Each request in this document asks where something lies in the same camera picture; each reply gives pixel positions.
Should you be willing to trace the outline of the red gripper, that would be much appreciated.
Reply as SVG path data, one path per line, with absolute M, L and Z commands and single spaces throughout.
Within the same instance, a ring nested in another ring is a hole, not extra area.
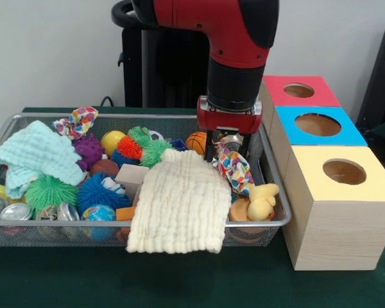
M 206 96 L 197 101 L 198 126 L 206 130 L 205 160 L 212 162 L 214 158 L 213 133 L 216 130 L 237 131 L 243 135 L 242 156 L 247 157 L 251 135 L 255 133 L 262 121 L 262 103 L 256 101 L 252 109 L 245 112 L 229 112 L 212 107 Z

